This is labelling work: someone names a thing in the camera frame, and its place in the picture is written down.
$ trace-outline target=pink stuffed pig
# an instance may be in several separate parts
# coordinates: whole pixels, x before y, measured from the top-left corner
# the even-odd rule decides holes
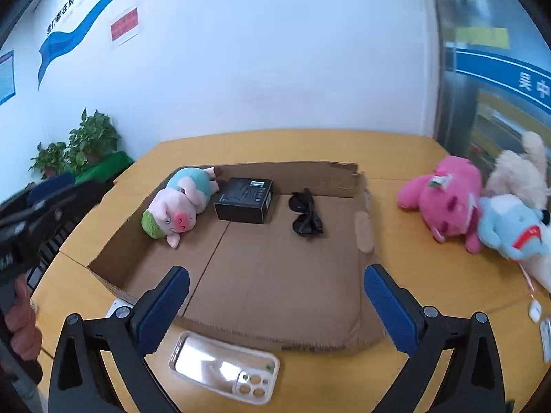
[[[166,237],[176,248],[180,233],[195,227],[210,197],[219,190],[214,168],[183,168],[177,171],[152,200],[142,216],[142,228],[153,239]]]
[[[432,175],[419,176],[405,184],[398,193],[398,206],[419,209],[433,237],[465,235],[465,248],[480,251],[477,235],[478,200],[482,177],[478,168],[466,158],[444,158]]]

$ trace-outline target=white stuffed toy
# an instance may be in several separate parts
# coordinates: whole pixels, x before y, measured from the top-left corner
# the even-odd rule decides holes
[[[551,229],[541,224],[542,242],[551,250]],[[533,256],[523,262],[524,269],[551,294],[551,255]]]
[[[534,132],[522,136],[525,155],[503,151],[495,161],[483,195],[513,194],[529,208],[544,210],[547,206],[547,152],[542,138]]]

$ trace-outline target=blue wave graphic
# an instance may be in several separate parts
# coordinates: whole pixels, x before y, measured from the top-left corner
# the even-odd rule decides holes
[[[79,24],[73,32],[52,32],[42,43],[42,46],[39,49],[40,55],[42,56],[42,63],[38,70],[38,87],[40,88],[40,83],[46,74],[46,69],[54,59],[57,59],[64,54],[67,54],[73,51],[74,48],[82,42],[90,28],[102,13],[103,9],[113,0],[100,0],[88,15],[84,17],[81,24]]]

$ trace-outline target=sunglasses lens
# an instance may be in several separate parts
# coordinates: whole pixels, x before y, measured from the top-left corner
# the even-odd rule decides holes
[[[302,194],[293,194],[289,199],[289,208],[294,212],[308,212],[308,202],[304,200]]]
[[[301,214],[293,222],[293,231],[300,236],[310,236],[317,234],[312,228],[311,218],[308,214]]]

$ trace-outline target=black box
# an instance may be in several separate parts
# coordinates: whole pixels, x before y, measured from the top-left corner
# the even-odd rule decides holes
[[[220,220],[264,223],[273,192],[271,180],[232,177],[222,187],[214,208]]]

